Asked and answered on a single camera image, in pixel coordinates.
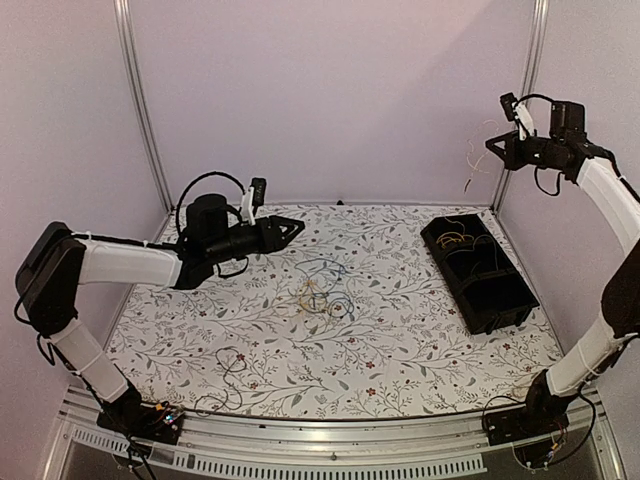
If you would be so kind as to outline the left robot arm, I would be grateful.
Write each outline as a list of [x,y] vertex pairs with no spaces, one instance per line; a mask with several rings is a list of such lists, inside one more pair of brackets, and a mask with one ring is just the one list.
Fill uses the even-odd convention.
[[15,319],[30,326],[72,370],[108,403],[111,419],[128,434],[148,426],[148,412],[131,397],[125,375],[82,319],[83,290],[122,291],[129,286],[192,291],[222,264],[286,249],[304,230],[303,221],[280,215],[259,217],[251,200],[240,208],[220,194],[206,194],[176,218],[173,242],[91,235],[63,222],[47,226],[20,266]]

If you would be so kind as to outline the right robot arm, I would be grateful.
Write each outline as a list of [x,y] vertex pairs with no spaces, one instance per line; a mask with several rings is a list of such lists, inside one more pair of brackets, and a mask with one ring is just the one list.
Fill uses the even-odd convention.
[[582,105],[509,93],[500,105],[507,130],[487,143],[506,175],[495,214],[562,349],[517,415],[537,436],[639,341],[639,196],[589,139]]

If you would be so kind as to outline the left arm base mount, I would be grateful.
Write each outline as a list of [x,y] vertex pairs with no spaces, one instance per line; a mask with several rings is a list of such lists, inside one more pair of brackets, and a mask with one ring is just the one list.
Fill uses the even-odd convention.
[[184,410],[167,401],[149,404],[134,387],[128,389],[113,402],[103,401],[97,425],[103,429],[168,445],[178,443]]

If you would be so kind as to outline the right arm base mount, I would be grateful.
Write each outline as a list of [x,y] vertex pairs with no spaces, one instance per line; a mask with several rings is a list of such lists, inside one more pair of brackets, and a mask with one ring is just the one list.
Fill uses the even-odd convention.
[[[498,399],[512,400],[512,409],[489,413],[489,405]],[[566,411],[575,399],[580,399],[589,406],[591,410],[589,427],[578,444],[564,457],[558,458],[557,452],[566,443],[568,436],[569,421]],[[492,446],[558,431],[560,438],[552,441],[548,451],[539,460],[530,460],[530,466],[526,464],[527,460],[524,455],[516,457],[518,461],[523,460],[526,467],[533,469],[534,464],[537,468],[557,465],[578,453],[591,436],[596,419],[597,407],[595,403],[581,391],[567,397],[551,396],[550,400],[526,400],[524,402],[517,402],[514,398],[506,395],[497,395],[486,402],[481,413],[481,426]]]

